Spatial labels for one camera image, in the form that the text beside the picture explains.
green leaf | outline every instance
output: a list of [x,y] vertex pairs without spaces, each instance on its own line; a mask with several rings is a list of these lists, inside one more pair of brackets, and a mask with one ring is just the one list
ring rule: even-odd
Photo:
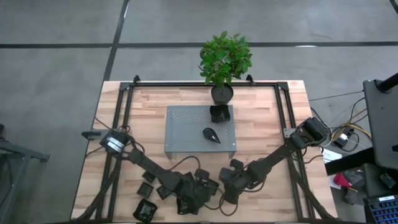
[[217,84],[219,84],[219,85],[223,84],[223,82],[224,82],[224,78],[223,77],[221,77],[220,75],[217,75],[215,78],[216,78],[216,83]]
[[243,71],[243,73],[248,71],[248,63],[247,62],[243,62],[242,71]]
[[231,41],[228,44],[229,51],[231,51],[231,52],[234,51],[235,50],[235,46],[236,46],[235,42]]
[[239,62],[239,65],[236,67],[236,71],[237,71],[237,72],[240,72],[240,71],[242,70],[242,66],[243,66],[243,62],[240,61],[240,62]]
[[200,73],[200,76],[201,76],[201,77],[208,77],[208,76],[209,76],[209,73],[207,73],[207,72],[201,72],[201,73]]
[[225,58],[225,63],[231,63],[231,57],[230,56],[227,56]]
[[227,82],[228,84],[231,84],[232,78],[231,78],[231,77],[226,77],[226,82]]
[[205,56],[203,57],[203,60],[204,60],[205,62],[211,62],[211,61],[212,61],[212,59],[211,59],[211,57],[210,57],[209,55],[205,55]]
[[211,81],[211,77],[207,77],[206,80],[205,80],[205,84],[209,84],[210,81]]
[[236,54],[236,59],[237,60],[240,60],[240,59],[242,59],[244,57],[244,54],[243,53],[238,53],[238,54]]
[[224,72],[228,72],[231,70],[231,67],[229,65],[222,65],[221,70]]
[[217,52],[217,54],[216,54],[216,59],[217,59],[217,60],[223,60],[224,57],[225,57],[225,52],[222,51],[222,50],[219,50],[219,51]]
[[227,36],[227,32],[226,31],[223,31],[222,33],[221,33],[221,35],[220,35],[220,39],[224,39],[226,36]]

black cable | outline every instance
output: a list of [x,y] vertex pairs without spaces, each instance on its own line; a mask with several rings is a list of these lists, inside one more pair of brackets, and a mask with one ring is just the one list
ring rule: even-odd
[[[221,197],[224,195],[224,192],[223,192],[219,187],[212,186],[212,185],[209,185],[209,187],[217,188],[217,190],[221,193]],[[215,208],[211,208],[211,207],[208,206],[207,204],[203,204],[203,206],[205,206],[206,208],[208,208],[208,209],[210,209],[210,210],[217,210],[217,209],[220,209],[220,207],[221,207],[220,204],[218,204],[218,206],[215,207]]]
[[359,122],[359,121],[362,121],[365,117],[367,117],[368,116],[368,114],[366,114],[365,116],[363,116],[361,119],[359,119],[359,120],[357,120],[357,121],[355,121],[355,122],[353,122],[353,123],[351,123],[351,124],[356,124],[357,122]]
[[100,122],[103,126],[105,126],[106,128],[108,128],[109,130],[112,130],[112,128],[108,127],[108,125],[104,124],[102,121],[100,121],[97,117],[94,117],[95,120],[97,120],[98,122]]
[[100,150],[100,149],[102,149],[102,148],[103,148],[103,146],[101,146],[101,147],[99,147],[99,148],[97,148],[97,149],[92,150],[91,152],[87,153],[85,157],[87,158],[90,154],[92,154],[92,153],[94,153],[94,152],[96,152],[96,151],[98,151],[98,150]]
[[223,211],[223,209],[221,208],[221,206],[223,205],[223,203],[224,203],[224,194],[220,197],[220,201],[218,202],[218,205],[219,205],[219,207],[220,207],[220,212],[221,212],[223,215],[225,215],[225,216],[228,216],[228,217],[229,217],[229,216],[235,214],[235,212],[238,210],[238,202],[236,202],[236,207],[235,207],[235,209],[233,210],[233,212],[230,213],[230,214],[227,214],[227,213],[225,213],[225,212]]
[[287,157],[287,156],[282,156],[282,157],[285,158],[285,159],[292,159],[292,160],[294,160],[294,161],[301,162],[301,163],[303,163],[303,164],[309,164],[309,163],[311,163],[314,159],[316,159],[316,158],[318,158],[318,157],[323,157],[323,155],[314,156],[314,157],[312,157],[312,158],[311,158],[309,161],[307,161],[307,162],[303,162],[303,161],[300,161],[300,160],[294,159],[294,158],[289,158],[289,157]]
[[[294,153],[292,153],[292,156],[295,157],[296,159],[298,159],[298,158],[299,158],[299,157],[298,157],[298,152],[296,152],[296,153],[297,153],[297,155],[294,154]],[[302,154],[302,156],[305,156],[306,153],[307,153],[307,147],[304,149],[304,153]]]
[[8,198],[8,195],[10,194],[10,191],[12,189],[12,172],[11,172],[11,164],[10,164],[10,160],[9,158],[6,156],[6,162],[8,164],[8,174],[9,174],[9,178],[10,178],[10,187],[7,190],[6,196],[4,196],[3,200],[0,203],[0,208],[2,207],[2,205],[4,204],[4,202],[6,201],[6,199]]
[[259,192],[260,190],[262,190],[262,188],[264,187],[265,183],[266,183],[266,180],[263,180],[263,181],[262,181],[262,184],[261,184],[261,186],[260,186],[259,189],[256,189],[256,190],[243,190],[243,191],[244,191],[244,192],[247,192],[247,193],[256,193],[256,192]]
[[126,125],[126,126],[120,126],[119,128],[118,128],[118,132],[120,132],[120,129],[121,128],[125,128],[125,133],[128,133],[128,132],[130,132],[130,130],[131,130],[131,127],[130,126],[128,126],[128,125]]
[[312,107],[310,107],[310,108],[311,108],[311,110],[315,113],[315,115],[319,118],[319,120],[322,121],[322,123],[324,123],[323,120],[322,120],[322,118],[321,118],[321,116],[319,116],[318,112],[315,111],[314,108],[312,108]]
[[142,150],[142,151],[144,152],[144,154],[145,154],[145,148],[144,148],[144,146],[142,146],[142,144],[139,144],[138,142],[135,142],[135,143],[141,147],[141,150]]
[[362,100],[364,100],[364,99],[365,99],[365,97],[359,99],[357,102],[354,103],[353,109],[351,110],[351,116],[349,117],[348,124],[350,124],[350,123],[351,123],[351,120],[353,119],[353,114],[354,114],[355,106],[356,106],[360,101],[362,101]]
[[198,162],[198,169],[200,169],[200,161],[199,161],[199,159],[198,159],[196,156],[187,156],[187,157],[183,158],[180,162],[178,162],[177,164],[175,164],[173,167],[167,169],[167,171],[171,171],[171,170],[175,169],[175,168],[176,168],[178,165],[180,165],[183,161],[186,161],[186,160],[189,159],[189,158],[195,159],[195,160]]

perforated tray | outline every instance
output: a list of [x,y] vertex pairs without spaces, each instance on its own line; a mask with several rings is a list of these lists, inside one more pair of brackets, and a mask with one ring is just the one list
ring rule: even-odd
[[[231,120],[212,123],[209,106],[168,106],[165,152],[235,152],[236,138],[232,105]],[[221,144],[203,137],[203,129],[215,130]]]

small black object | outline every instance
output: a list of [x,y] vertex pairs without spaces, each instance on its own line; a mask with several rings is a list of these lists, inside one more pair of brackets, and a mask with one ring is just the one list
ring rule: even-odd
[[397,188],[397,182],[389,174],[381,174],[380,179],[389,189]]
[[163,185],[161,185],[160,187],[158,187],[156,189],[157,194],[159,194],[160,199],[164,200],[165,198],[167,198],[170,194],[172,194],[169,190],[167,190]]
[[134,218],[143,222],[143,223],[150,223],[152,221],[155,212],[157,210],[157,206],[149,202],[146,199],[142,199],[137,206],[136,211],[132,214]]
[[81,135],[87,140],[94,140],[95,138],[93,138],[92,136],[96,136],[96,137],[101,136],[101,131],[94,131],[94,130],[83,131],[81,133]]
[[212,142],[221,144],[220,139],[218,139],[216,132],[211,128],[205,128],[203,130],[203,136]]
[[237,159],[231,159],[231,162],[229,162],[229,166],[234,167],[236,170],[243,170],[243,162]]
[[341,135],[335,141],[333,141],[333,144],[338,147],[346,146],[348,139],[350,139],[350,137],[353,135],[353,133],[354,133],[354,128],[351,128],[351,127],[344,128]]
[[230,121],[228,105],[210,106],[211,122],[220,123]]
[[193,178],[193,175],[191,172],[187,172],[186,174],[184,174],[184,176],[187,178],[188,181],[195,181],[195,179]]
[[143,196],[144,198],[148,198],[153,189],[153,186],[143,182],[139,187],[137,194]]
[[216,195],[217,189],[220,186],[220,184],[211,179],[207,180],[207,184],[210,186],[210,193],[213,196]]
[[197,208],[190,208],[186,202],[177,198],[177,214],[185,215],[188,213],[198,215],[199,209]]
[[353,205],[355,203],[355,201],[356,201],[357,193],[358,192],[356,190],[354,190],[354,189],[351,189],[351,188],[347,189],[347,193],[344,196],[344,201],[347,204]]
[[123,152],[129,139],[124,133],[119,133],[117,131],[110,131],[106,136],[99,142],[105,150],[114,156]]
[[195,171],[195,177],[198,177],[198,179],[208,180],[209,176],[210,176],[209,172],[207,172],[203,169],[197,169]]
[[251,86],[255,86],[256,85],[256,83],[254,82],[253,77],[251,75],[248,75],[246,77],[246,81],[249,81]]
[[149,183],[152,183],[152,182],[156,179],[155,175],[151,174],[151,173],[148,172],[148,171],[145,171],[144,174],[142,175],[142,177],[143,177],[146,181],[148,181]]
[[224,84],[224,88],[214,86],[211,89],[211,97],[215,105],[227,104],[234,96],[234,90],[228,84]]

wooden table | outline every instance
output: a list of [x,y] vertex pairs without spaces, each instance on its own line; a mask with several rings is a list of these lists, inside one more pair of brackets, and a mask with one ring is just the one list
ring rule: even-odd
[[[111,126],[116,98],[120,82],[105,82],[101,91],[96,117]],[[303,81],[288,81],[290,97],[297,124],[311,117],[310,105]],[[289,124],[284,95],[285,119]],[[167,105],[212,105],[210,88],[208,87],[135,87],[130,110],[130,134],[146,149],[146,155],[164,168],[172,167],[187,154],[174,154],[170,161],[164,154],[165,115]],[[270,87],[236,87],[234,88],[235,132],[237,152],[235,159],[245,164],[265,157],[283,144],[278,109],[275,102],[275,91]],[[98,122],[93,128],[103,129]],[[90,142],[88,152],[99,146],[98,141]],[[319,155],[319,148],[308,148],[304,160]],[[210,178],[218,180],[222,167],[229,167],[230,159],[227,153],[195,154],[202,167],[210,172]],[[86,158],[81,174],[78,192],[72,211],[72,218],[78,217],[91,203],[101,184],[105,151],[98,151]],[[321,157],[305,165],[308,181],[312,192],[320,203],[336,217],[335,204],[326,177],[326,170]],[[176,168],[185,173],[194,172],[197,164],[194,160],[186,161]],[[124,161],[119,180],[118,197],[116,200],[114,221],[136,221],[132,216],[138,202],[142,199],[136,194],[143,178],[144,170]],[[152,184],[156,189],[157,180]],[[220,193],[212,197],[208,203],[215,207]],[[302,207],[306,210],[303,193],[300,190]],[[106,198],[104,211],[108,210]],[[174,196],[161,200],[154,190],[149,197],[158,207],[153,222],[276,222],[296,221],[294,200],[287,169],[287,161],[277,164],[267,176],[264,188],[258,193],[246,193],[239,197],[238,211],[231,217],[226,217],[220,211],[201,208],[198,215],[177,215],[177,205]],[[235,205],[225,203],[223,210],[233,211]]]

